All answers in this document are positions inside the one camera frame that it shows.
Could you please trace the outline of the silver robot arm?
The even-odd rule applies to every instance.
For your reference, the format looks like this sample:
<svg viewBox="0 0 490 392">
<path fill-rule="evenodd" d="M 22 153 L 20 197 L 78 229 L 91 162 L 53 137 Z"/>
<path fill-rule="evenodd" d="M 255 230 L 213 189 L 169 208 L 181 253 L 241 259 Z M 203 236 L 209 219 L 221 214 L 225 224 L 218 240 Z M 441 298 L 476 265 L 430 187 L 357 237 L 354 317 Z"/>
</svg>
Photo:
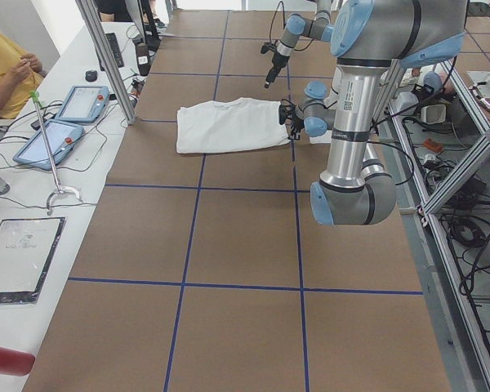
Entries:
<svg viewBox="0 0 490 392">
<path fill-rule="evenodd" d="M 300 37 L 329 42 L 341 72 L 337 103 L 324 103 L 327 88 L 311 82 L 295 108 L 296 127 L 309 136 L 331 132 L 327 167 L 310 187 L 314 219 L 322 225 L 371 225 L 386 219 L 395 185 L 368 143 L 381 75 L 392 61 L 419 68 L 458 55 L 464 40 L 464 1 L 348 1 L 335 20 L 331 3 L 318 1 L 314 19 L 288 17 L 273 49 L 273 82 Z"/>
<path fill-rule="evenodd" d="M 292 13 L 283 22 L 284 30 L 281 38 L 273 41 L 269 35 L 269 40 L 263 42 L 260 53 L 262 55 L 268 52 L 273 53 L 272 65 L 265 77 L 265 89 L 274 83 L 281 70 L 287 66 L 294 51 L 304 51 L 304 48 L 296 48 L 301 37 L 309 38 L 311 42 L 325 42 L 329 48 L 334 30 L 331 14 L 337 1 L 312 1 L 312 3 L 316 5 L 312 19 Z"/>
</svg>

